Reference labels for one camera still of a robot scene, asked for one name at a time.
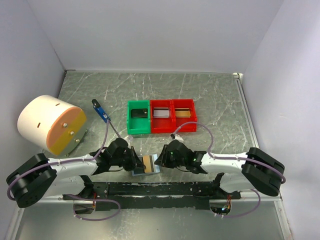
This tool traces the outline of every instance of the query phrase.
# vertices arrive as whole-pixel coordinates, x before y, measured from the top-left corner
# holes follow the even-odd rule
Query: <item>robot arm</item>
[[[6,179],[8,185],[35,167],[47,163],[57,163],[57,165],[33,171],[13,185],[11,192],[18,206],[26,208],[41,198],[64,194],[78,195],[81,198],[88,199],[92,197],[94,190],[94,183],[91,182],[88,176],[110,172],[112,166],[118,166],[126,171],[145,167],[136,155],[134,148],[129,148],[128,143],[122,138],[114,140],[95,160],[92,160],[92,156],[95,156],[96,153],[92,152],[82,157],[66,158],[63,160],[46,158],[43,153],[30,158],[9,175]],[[241,157],[255,159],[277,169],[283,174],[285,167],[260,149],[252,147],[247,153],[233,155],[215,154],[214,156],[215,159],[210,157],[206,151],[192,151],[178,140],[173,140],[170,144],[164,145],[155,164],[172,169],[182,166],[194,174],[217,173],[214,181],[208,182],[209,185],[205,187],[207,191],[190,191],[188,193],[188,195],[191,194],[196,198],[225,199],[229,194],[234,195],[236,191],[248,189],[257,189],[268,196],[277,196],[279,194],[282,180],[278,174],[261,165],[252,164],[246,160],[238,160]],[[235,160],[218,159],[226,157],[233,157]],[[75,159],[79,161],[65,163],[66,160]],[[190,189],[193,191],[193,189],[201,189],[205,183],[198,184],[198,182],[193,182],[192,184],[194,186]],[[144,187],[143,185],[130,186],[130,189],[137,189],[131,189],[130,191],[132,192],[126,193],[126,196],[135,196]],[[156,196],[163,194],[181,195],[180,191],[176,193],[170,187],[168,193],[165,193],[163,189],[161,192],[153,192],[155,190],[156,188],[153,188],[150,194]],[[119,192],[115,192],[114,194],[123,195],[124,193],[123,190],[119,189]]]
[[[88,176],[110,172],[113,166],[126,171],[144,168],[134,147],[128,148],[128,143],[122,138],[111,142],[95,160],[91,160],[96,153],[64,159],[46,158],[39,153],[10,174],[6,182],[9,185],[23,173],[40,165],[57,163],[36,170],[13,185],[11,192],[14,199],[20,208],[26,208],[49,196],[73,194],[88,198],[93,191],[93,183]],[[64,163],[67,160],[79,161]]]
[[[192,151],[182,142],[173,140],[165,145],[156,165],[165,168],[185,167],[194,174],[218,174],[215,182],[227,193],[234,191],[257,189],[268,196],[279,194],[281,177],[267,167],[253,164],[238,158],[253,159],[284,173],[285,167],[262,150],[251,147],[247,153],[215,154],[215,158],[206,151]]]

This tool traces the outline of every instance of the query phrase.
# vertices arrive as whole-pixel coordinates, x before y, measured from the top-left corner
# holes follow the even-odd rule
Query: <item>wire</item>
[[[227,207],[228,207],[228,209],[231,208],[231,195],[230,194],[228,195]]]
[[[50,162],[50,163],[46,163],[46,164],[43,164],[43,165],[40,165],[40,166],[37,166],[37,167],[34,167],[28,171],[26,171],[25,173],[21,174],[20,176],[18,176],[16,179],[14,179],[7,191],[6,191],[6,194],[8,196],[8,198],[10,200],[13,200],[15,201],[15,198],[11,196],[11,189],[12,187],[22,178],[24,178],[25,176],[39,170],[39,169],[43,169],[43,168],[46,168],[46,167],[49,167],[49,166],[53,166],[53,165],[59,165],[59,164],[67,164],[67,163],[73,163],[73,162],[82,162],[82,161],[85,161],[85,162],[90,162],[90,161],[93,161],[95,160],[101,153],[101,151],[104,149],[104,146],[106,144],[106,140],[107,140],[107,136],[108,136],[108,128],[109,128],[109,124],[110,124],[110,121],[107,120],[106,122],[106,129],[105,129],[105,135],[104,135],[104,139],[103,139],[103,142],[102,142],[102,145],[100,147],[100,149],[98,150],[98,152],[94,155],[93,158],[91,159],[82,159],[82,158],[76,158],[76,159],[70,159],[70,160],[64,160],[64,161],[61,161],[60,163],[58,162]],[[73,195],[73,194],[66,194],[67,196],[71,197],[71,198],[74,198],[74,199],[77,199],[77,200],[82,200],[82,201],[93,201],[93,202],[107,202],[107,203],[114,203],[114,204],[117,204],[118,205],[118,210],[116,213],[112,214],[111,216],[108,216],[108,217],[105,217],[105,218],[101,218],[101,219],[90,219],[90,218],[85,218],[85,217],[80,217],[76,214],[76,209],[75,209],[75,206],[73,206],[73,213],[74,213],[74,216],[80,220],[86,220],[86,221],[103,221],[103,220],[107,220],[107,219],[110,219],[110,218],[113,218],[114,216],[116,216],[120,210],[121,210],[121,206],[120,206],[120,203],[118,203],[117,201],[115,200],[111,200],[111,199],[88,199],[88,198],[81,198],[81,197],[78,197],[76,195]]]
[[[112,129],[113,129],[113,131],[115,132],[115,134],[118,136],[118,138],[121,139],[121,136],[120,136],[120,134],[118,133],[118,131],[115,129],[114,125],[111,123],[111,121],[109,121],[109,122],[110,122],[110,126],[112,127]]]
[[[178,170],[181,171],[181,172],[191,173],[191,171],[181,170],[181,169],[179,169],[179,168],[177,168],[177,167],[176,167],[176,169],[178,169]]]
[[[207,148],[206,152],[208,153],[208,155],[213,158],[213,159],[218,159],[218,160],[244,160],[244,161],[248,161],[248,162],[251,162],[251,163],[254,163],[254,164],[257,164],[257,165],[261,165],[267,169],[270,169],[272,170],[273,172],[275,172],[277,175],[279,175],[279,177],[282,179],[282,182],[281,184],[284,184],[287,180],[285,178],[285,176],[279,172],[277,169],[275,169],[274,167],[268,165],[268,164],[265,164],[264,162],[260,162],[260,161],[257,161],[257,160],[254,160],[254,159],[251,159],[251,158],[247,158],[247,157],[235,157],[235,156],[215,156],[211,153],[211,150],[212,150],[212,146],[214,145],[214,135],[213,133],[210,131],[209,128],[207,128],[206,125],[203,125],[202,123],[199,123],[199,122],[196,122],[196,121],[188,121],[188,122],[185,122],[184,124],[180,125],[174,132],[173,134],[176,135],[177,132],[185,125],[188,125],[188,124],[197,124],[203,128],[205,128],[209,134],[210,134],[210,137],[211,137],[211,143],[209,145],[209,147]]]
[[[116,204],[118,206],[118,209],[114,214],[112,214],[110,216],[107,216],[107,217],[104,217],[104,218],[92,219],[92,218],[80,217],[78,214],[76,214],[76,207],[75,207],[75,205],[73,205],[73,216],[75,218],[77,218],[77,219],[80,219],[80,220],[91,221],[91,222],[104,221],[104,220],[111,219],[114,216],[118,215],[120,213],[120,210],[121,210],[120,203],[115,201],[115,200],[111,200],[111,199],[87,199],[87,198],[82,198],[82,197],[79,197],[79,196],[76,196],[76,195],[73,195],[73,194],[66,194],[66,195],[71,197],[71,198],[74,198],[76,200],[80,200],[80,201],[95,201],[95,202],[113,203],[113,204]]]
[[[257,190],[251,189],[251,191],[255,192],[255,194],[258,196],[258,203],[254,206],[254,208],[252,208],[251,210],[246,211],[246,212],[244,212],[244,213],[237,214],[237,215],[231,215],[231,216],[226,215],[226,216],[224,216],[224,215],[215,213],[214,216],[219,215],[219,216],[221,216],[222,218],[235,219],[235,218],[240,218],[240,217],[243,217],[243,216],[245,216],[245,215],[248,215],[248,214],[254,212],[254,211],[260,206],[260,204],[261,204],[261,197],[260,197],[260,194],[258,193]]]
[[[101,153],[101,151],[103,150],[103,148],[104,148],[104,146],[105,146],[105,144],[106,144],[107,135],[108,135],[108,128],[109,128],[109,121],[106,122],[106,130],[105,130],[105,135],[104,135],[104,139],[103,139],[103,142],[102,142],[102,146],[101,146],[101,148],[98,150],[98,152],[94,155],[93,158],[91,158],[91,159],[85,159],[85,160],[83,160],[82,158],[76,158],[76,159],[64,160],[64,161],[61,161],[60,163],[58,163],[58,162],[49,162],[49,163],[46,163],[46,164],[43,164],[43,165],[34,167],[34,168],[32,168],[32,169],[24,172],[23,174],[21,174],[20,176],[18,176],[16,179],[14,179],[14,180],[10,183],[10,185],[9,185],[7,191],[6,191],[6,195],[8,196],[8,198],[9,198],[10,200],[15,201],[15,199],[11,196],[11,189],[12,189],[12,187],[13,187],[20,179],[24,178],[25,176],[27,176],[27,175],[29,175],[29,174],[31,174],[31,173],[39,170],[39,169],[43,169],[43,168],[46,168],[46,167],[49,167],[49,166],[59,165],[59,164],[67,164],[67,163],[82,162],[82,161],[90,162],[90,161],[95,160],[95,159],[99,156],[99,154]]]
[[[96,199],[96,198],[97,198],[97,193],[93,192],[93,199]],[[96,208],[96,202],[95,201],[92,202],[92,207]]]

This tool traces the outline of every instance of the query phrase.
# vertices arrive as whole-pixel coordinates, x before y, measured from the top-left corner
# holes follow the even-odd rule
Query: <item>white cylinder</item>
[[[86,121],[86,115],[80,107],[53,96],[42,95],[23,109],[17,128],[30,142],[55,155],[65,155],[83,137]]]

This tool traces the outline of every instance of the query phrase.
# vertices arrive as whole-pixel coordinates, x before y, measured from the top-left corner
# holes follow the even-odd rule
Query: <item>small card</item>
[[[153,117],[168,119],[170,117],[170,109],[168,107],[155,107],[153,109]]]
[[[132,109],[131,110],[131,118],[147,118],[148,117],[148,109]]]

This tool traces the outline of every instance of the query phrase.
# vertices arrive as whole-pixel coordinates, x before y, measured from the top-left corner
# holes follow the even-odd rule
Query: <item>green box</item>
[[[132,109],[148,109],[148,117],[131,117]],[[138,100],[128,101],[128,109],[126,115],[126,128],[128,134],[150,134],[151,133],[151,122],[150,122],[150,101],[149,100]]]

